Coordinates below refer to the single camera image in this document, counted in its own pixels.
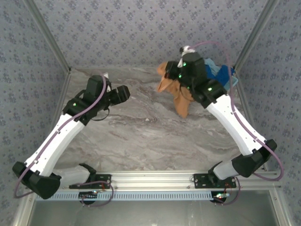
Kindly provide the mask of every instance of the black motor joint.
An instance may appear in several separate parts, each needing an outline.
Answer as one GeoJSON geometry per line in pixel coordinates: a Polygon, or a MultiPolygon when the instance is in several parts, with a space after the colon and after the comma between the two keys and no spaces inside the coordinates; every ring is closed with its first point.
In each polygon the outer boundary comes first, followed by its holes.
{"type": "Polygon", "coordinates": [[[194,88],[207,80],[206,66],[204,59],[199,53],[187,53],[182,56],[183,66],[178,67],[176,61],[168,61],[166,65],[166,78],[178,80],[182,87],[191,90],[192,85],[194,88]]]}
{"type": "MultiPolygon", "coordinates": [[[[118,86],[116,89],[111,88],[111,82],[106,79],[105,93],[100,101],[87,113],[80,116],[77,120],[84,125],[97,116],[101,110],[108,110],[110,106],[121,104],[127,101],[130,97],[130,92],[127,86],[118,86]]],[[[103,78],[101,75],[93,75],[88,79],[86,89],[79,92],[75,98],[68,101],[66,107],[63,109],[64,114],[74,116],[94,103],[100,96],[103,89],[103,78]]]]}

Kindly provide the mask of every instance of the fabric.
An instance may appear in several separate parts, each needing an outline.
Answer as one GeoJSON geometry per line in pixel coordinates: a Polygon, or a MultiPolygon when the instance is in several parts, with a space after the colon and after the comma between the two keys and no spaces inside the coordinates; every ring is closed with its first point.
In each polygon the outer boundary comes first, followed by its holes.
{"type": "Polygon", "coordinates": [[[205,64],[208,65],[211,69],[211,72],[214,76],[217,75],[217,73],[219,72],[219,70],[221,69],[221,67],[216,66],[214,61],[210,58],[205,59],[205,64]]]}
{"type": "MultiPolygon", "coordinates": [[[[178,80],[165,78],[167,62],[163,62],[157,68],[157,72],[161,75],[161,82],[157,87],[158,92],[166,90],[174,96],[174,106],[177,113],[186,118],[188,115],[189,104],[194,101],[190,91],[186,87],[181,87],[178,80]]],[[[223,65],[216,76],[211,72],[209,65],[206,65],[207,78],[219,81],[223,86],[229,81],[228,67],[223,65]]]]}
{"type": "MultiPolygon", "coordinates": [[[[233,75],[234,73],[235,70],[231,68],[231,75],[233,75]]],[[[214,79],[218,80],[222,84],[222,86],[225,86],[226,83],[229,81],[228,66],[222,65],[221,69],[218,71],[214,79]]]]}
{"type": "Polygon", "coordinates": [[[186,87],[181,87],[178,80],[172,80],[164,77],[166,65],[167,62],[163,62],[157,68],[158,74],[162,76],[161,82],[157,87],[157,91],[162,92],[166,90],[171,93],[174,96],[174,106],[177,113],[181,117],[186,118],[188,115],[189,104],[194,101],[194,99],[186,87]]]}

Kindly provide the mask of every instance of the blue floral wallpaper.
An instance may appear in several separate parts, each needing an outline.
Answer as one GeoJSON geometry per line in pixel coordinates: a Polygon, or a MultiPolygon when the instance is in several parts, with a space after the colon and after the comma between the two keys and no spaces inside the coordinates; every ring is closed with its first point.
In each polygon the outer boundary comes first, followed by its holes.
{"type": "MultiPolygon", "coordinates": [[[[284,192],[301,225],[301,2],[282,0],[240,71],[259,132],[278,144],[284,192]]],[[[278,169],[273,160],[271,168],[278,169]]]]}
{"type": "Polygon", "coordinates": [[[0,225],[8,226],[18,204],[12,166],[49,132],[65,72],[22,0],[1,0],[0,20],[0,225]]]}
{"type": "MultiPolygon", "coordinates": [[[[238,57],[266,0],[35,0],[73,67],[158,65],[217,40],[238,57]]],[[[199,48],[216,63],[215,46],[199,48]]]]}

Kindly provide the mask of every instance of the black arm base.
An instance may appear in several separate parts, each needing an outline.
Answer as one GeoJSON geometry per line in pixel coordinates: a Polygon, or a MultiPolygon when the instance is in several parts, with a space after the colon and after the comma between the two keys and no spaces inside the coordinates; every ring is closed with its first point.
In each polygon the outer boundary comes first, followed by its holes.
{"type": "MultiPolygon", "coordinates": [[[[13,166],[13,172],[19,178],[21,174],[26,169],[26,165],[22,162],[16,162],[13,166]]],[[[37,173],[29,170],[24,178],[22,179],[22,184],[31,189],[42,199],[48,199],[56,193],[60,187],[60,176],[51,174],[49,177],[40,176],[37,173]]]]}
{"type": "MultiPolygon", "coordinates": [[[[107,183],[111,183],[112,175],[111,174],[97,174],[96,170],[91,166],[81,163],[80,166],[86,168],[90,175],[85,183],[95,182],[95,181],[106,181],[107,183]]],[[[93,184],[93,185],[70,185],[69,189],[110,189],[110,186],[105,183],[93,184]]]]}
{"type": "MultiPolygon", "coordinates": [[[[268,140],[265,144],[272,150],[275,151],[277,144],[274,140],[268,140]]],[[[243,156],[242,154],[232,159],[232,165],[235,171],[248,178],[251,176],[260,166],[266,163],[271,157],[271,153],[265,148],[261,147],[259,150],[254,150],[251,155],[243,156]]]]}
{"type": "Polygon", "coordinates": [[[196,173],[193,179],[195,188],[236,188],[235,179],[232,177],[225,180],[212,180],[209,173],[196,173]]]}

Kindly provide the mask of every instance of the brown cloth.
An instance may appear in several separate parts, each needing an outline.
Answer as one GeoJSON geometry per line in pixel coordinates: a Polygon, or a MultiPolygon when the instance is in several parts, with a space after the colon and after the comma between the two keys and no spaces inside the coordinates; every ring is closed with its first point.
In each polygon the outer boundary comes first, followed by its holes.
{"type": "Polygon", "coordinates": [[[189,104],[194,101],[194,99],[186,87],[180,86],[178,80],[172,80],[165,77],[166,65],[167,62],[163,62],[157,68],[158,74],[162,76],[157,91],[162,92],[163,90],[166,90],[167,92],[170,92],[174,96],[174,106],[177,113],[183,118],[186,118],[188,115],[189,104]]]}

